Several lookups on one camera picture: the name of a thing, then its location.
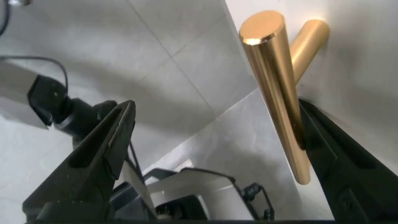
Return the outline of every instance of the gold metal cylinder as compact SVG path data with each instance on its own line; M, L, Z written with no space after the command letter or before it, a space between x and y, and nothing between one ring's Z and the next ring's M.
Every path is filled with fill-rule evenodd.
M276 11L259 12L243 23L239 37L294 177L307 184L309 161L300 148L304 145L303 126L284 17Z
M328 24L318 19L307 21L298 32L290 46L296 84L300 81L317 52L328 40L329 34Z

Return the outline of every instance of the gray surface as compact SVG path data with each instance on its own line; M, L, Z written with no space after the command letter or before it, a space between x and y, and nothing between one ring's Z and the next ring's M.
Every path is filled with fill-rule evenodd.
M29 102L28 94L36 78L37 74L32 71L0 62L0 114L13 121L47 129Z
M155 167L175 169L183 163L231 175L240 187L262 184L277 220L333 219L313 170L309 185L295 183L258 89L145 172ZM254 207L263 210L267 205L255 200Z
M225 17L173 56L217 116L257 87L237 38Z
M229 25L218 23L225 18L221 1L166 0L161 2L161 11L156 1L132 3L36 0L13 10L0 49L2 54L59 60L69 73L70 96L92 105L135 100L137 125L132 140L145 168L213 121L215 111L222 113L218 105L228 109L255 85L236 65L240 56L233 48L238 44L225 35ZM215 24L219 29L211 29ZM206 82L223 84L223 94L214 90L217 85L203 88L195 84L175 63L172 52L197 47L205 53L200 57L229 50L229 55L222 53L220 64L209 65L208 60L192 57L196 62L184 65ZM50 63L18 63L63 82L59 68ZM236 72L230 72L231 66ZM0 222L22 223L22 201L72 151L72 140L53 129L39 130L2 118L0 124Z

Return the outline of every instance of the white wall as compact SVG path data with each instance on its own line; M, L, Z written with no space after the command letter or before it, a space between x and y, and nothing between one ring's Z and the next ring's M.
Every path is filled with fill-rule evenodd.
M297 85L386 166L398 173L398 1L226 0L236 29L249 16L277 10L292 41L309 19L331 29L327 47Z

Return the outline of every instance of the marble surface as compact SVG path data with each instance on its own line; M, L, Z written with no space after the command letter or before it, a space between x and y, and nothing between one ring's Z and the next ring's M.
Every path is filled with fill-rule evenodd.
M193 167L232 175L240 187L262 184L276 220L333 219L313 170L310 184L295 183L258 89L144 172L155 167L173 170L187 161ZM266 207L262 200L255 200L254 206Z

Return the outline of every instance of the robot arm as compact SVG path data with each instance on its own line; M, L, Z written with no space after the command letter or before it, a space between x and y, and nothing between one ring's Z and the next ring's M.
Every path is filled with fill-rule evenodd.
M7 62L0 62L0 105L7 119L47 128L54 126L80 142L117 105L115 101L90 106L71 99L53 78Z

